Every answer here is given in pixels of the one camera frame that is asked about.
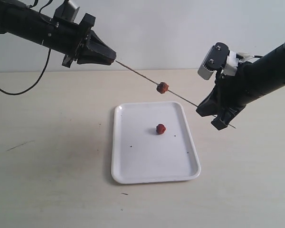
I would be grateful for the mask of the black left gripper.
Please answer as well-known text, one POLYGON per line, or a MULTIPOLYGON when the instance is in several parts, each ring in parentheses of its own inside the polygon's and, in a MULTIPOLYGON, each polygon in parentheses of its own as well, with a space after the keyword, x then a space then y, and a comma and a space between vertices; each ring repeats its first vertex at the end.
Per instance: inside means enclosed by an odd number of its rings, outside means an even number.
POLYGON ((73 61, 77 64, 98 64, 108 65, 108 61, 116 59, 116 52, 108 47, 97 35, 91 30, 95 24, 96 17, 86 13, 76 28, 75 41, 71 43, 71 50, 65 54, 62 66, 71 67, 73 61), (85 47, 85 55, 80 52, 85 47))

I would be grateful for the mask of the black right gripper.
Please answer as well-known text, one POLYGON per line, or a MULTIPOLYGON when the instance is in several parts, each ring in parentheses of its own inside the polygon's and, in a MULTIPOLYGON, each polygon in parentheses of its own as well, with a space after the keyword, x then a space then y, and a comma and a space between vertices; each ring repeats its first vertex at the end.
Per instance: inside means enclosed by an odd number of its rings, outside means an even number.
POLYGON ((245 85, 244 69, 237 68, 235 76, 227 76, 217 72, 215 89, 198 105, 196 112, 202 116, 217 116, 211 124, 217 130, 223 130, 246 107, 238 104, 238 96, 243 94, 245 85))

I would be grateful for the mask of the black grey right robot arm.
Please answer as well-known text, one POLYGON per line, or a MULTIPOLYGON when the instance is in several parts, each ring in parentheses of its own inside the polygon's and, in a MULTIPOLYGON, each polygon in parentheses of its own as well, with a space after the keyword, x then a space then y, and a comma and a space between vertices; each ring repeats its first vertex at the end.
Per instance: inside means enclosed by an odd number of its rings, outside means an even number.
POLYGON ((212 74, 216 75, 214 88, 196 112, 202 117, 213 115, 211 124, 222 130, 247 104, 285 86, 285 42, 260 57, 233 52, 218 42, 198 69, 205 80, 212 74))

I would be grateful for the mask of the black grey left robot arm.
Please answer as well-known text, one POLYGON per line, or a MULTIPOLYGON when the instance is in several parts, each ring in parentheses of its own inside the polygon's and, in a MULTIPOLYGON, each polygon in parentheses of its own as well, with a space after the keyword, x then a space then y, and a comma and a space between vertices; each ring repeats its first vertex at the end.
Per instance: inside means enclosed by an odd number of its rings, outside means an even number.
POLYGON ((0 0, 0 34, 10 33, 64 54, 64 67, 73 62, 111 65, 116 52, 92 30, 95 17, 86 13, 76 24, 78 11, 74 1, 66 0, 48 17, 21 1, 0 0))

